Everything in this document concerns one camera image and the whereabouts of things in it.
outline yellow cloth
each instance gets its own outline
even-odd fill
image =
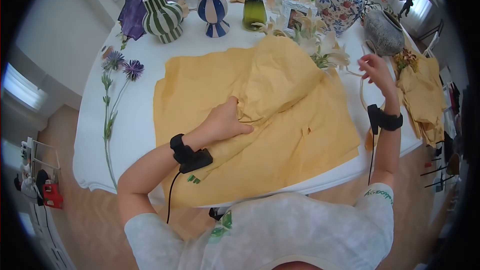
[[[213,164],[177,178],[172,207],[254,197],[356,157],[360,139],[345,91],[336,71],[328,72],[292,40],[273,36],[254,48],[168,60],[153,97],[157,146],[197,127],[231,95],[239,120],[255,127],[209,146]],[[201,182],[187,182],[191,174]],[[175,175],[162,182],[165,198]]]
[[[390,59],[397,79],[398,100],[408,111],[408,119],[415,132],[415,136],[435,147],[435,143],[444,139],[444,124],[441,121],[442,112],[447,104],[443,95],[439,76],[439,66],[435,58],[427,58],[412,49],[407,36],[405,48],[417,57],[418,71],[414,72],[407,66],[400,74],[397,63]],[[372,130],[370,129],[365,141],[365,148],[372,150]]]

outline picture frame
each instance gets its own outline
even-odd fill
[[[282,2],[282,15],[285,17],[285,24],[283,27],[283,31],[290,34],[291,36],[295,36],[295,24],[298,24],[302,27],[302,24],[296,20],[294,17],[299,17],[302,15],[297,15],[299,12],[303,14],[303,16],[307,15],[308,9],[311,9],[312,15],[317,15],[317,7],[315,5],[301,3],[299,1],[293,0],[283,0]]]

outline spray bottle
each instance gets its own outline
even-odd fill
[[[267,12],[263,0],[245,0],[243,6],[243,27],[249,31],[257,31],[260,27],[252,25],[259,22],[265,24],[267,22]]]

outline wooden floor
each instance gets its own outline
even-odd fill
[[[58,150],[61,166],[60,191],[63,210],[53,213],[63,244],[77,269],[137,269],[132,251],[120,225],[117,196],[102,190],[91,192],[77,184],[73,172],[75,133],[78,111],[61,107],[48,120],[38,140]],[[400,159],[395,178],[393,204],[393,247],[378,269],[411,270],[425,261],[445,221],[445,210],[428,225],[433,204],[431,189],[424,189],[434,174],[419,177],[430,153],[421,146]],[[353,204],[367,186],[367,175],[351,182],[310,194],[311,198],[333,203]],[[167,208],[155,206],[166,219]],[[184,239],[196,237],[214,224],[205,208],[181,208],[172,211],[170,223]]]

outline hand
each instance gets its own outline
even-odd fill
[[[383,58],[371,53],[362,56],[358,60],[358,64],[360,65],[360,71],[366,72],[362,76],[363,80],[370,78],[368,83],[374,82],[385,98],[397,96],[397,87]]]
[[[253,132],[253,126],[238,121],[237,103],[237,97],[230,96],[225,103],[214,107],[207,118],[191,134],[201,136],[205,143],[203,146],[206,146],[214,141]]]

